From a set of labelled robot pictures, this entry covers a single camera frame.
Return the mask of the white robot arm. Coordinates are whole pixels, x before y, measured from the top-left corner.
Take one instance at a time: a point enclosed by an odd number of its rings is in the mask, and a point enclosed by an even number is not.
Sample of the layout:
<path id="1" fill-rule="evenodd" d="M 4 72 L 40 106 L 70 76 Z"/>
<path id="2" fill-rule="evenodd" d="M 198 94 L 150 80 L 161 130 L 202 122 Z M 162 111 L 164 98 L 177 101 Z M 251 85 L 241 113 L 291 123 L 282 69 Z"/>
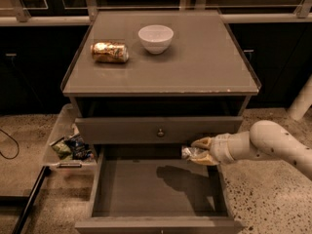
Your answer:
<path id="1" fill-rule="evenodd" d="M 281 159 L 312 179 L 312 149 L 272 121 L 258 121 L 238 134 L 197 139 L 191 147 L 200 153 L 191 154 L 189 160 L 199 165 Z"/>

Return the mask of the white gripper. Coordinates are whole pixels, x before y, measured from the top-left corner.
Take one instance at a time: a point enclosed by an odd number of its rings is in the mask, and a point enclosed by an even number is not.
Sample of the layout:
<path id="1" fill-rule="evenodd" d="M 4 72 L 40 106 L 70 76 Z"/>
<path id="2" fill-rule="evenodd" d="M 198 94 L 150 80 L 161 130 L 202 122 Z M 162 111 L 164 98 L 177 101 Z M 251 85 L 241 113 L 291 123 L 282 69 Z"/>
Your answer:
<path id="1" fill-rule="evenodd" d="M 213 140 L 206 136 L 191 143 L 192 147 L 209 150 L 194 156 L 191 161 L 203 166 L 216 166 L 220 164 L 231 164 L 234 162 L 234 158 L 229 151 L 229 138 L 230 134 L 217 135 Z"/>

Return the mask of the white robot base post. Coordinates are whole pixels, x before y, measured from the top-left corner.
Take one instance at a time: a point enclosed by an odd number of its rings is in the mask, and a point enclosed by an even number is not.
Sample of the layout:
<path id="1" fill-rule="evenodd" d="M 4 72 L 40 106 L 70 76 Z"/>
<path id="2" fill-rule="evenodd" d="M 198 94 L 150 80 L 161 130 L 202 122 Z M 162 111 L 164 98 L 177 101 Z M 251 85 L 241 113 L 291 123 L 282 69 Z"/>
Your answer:
<path id="1" fill-rule="evenodd" d="M 312 105 L 312 75 L 288 109 L 288 113 L 295 121 L 300 120 Z"/>

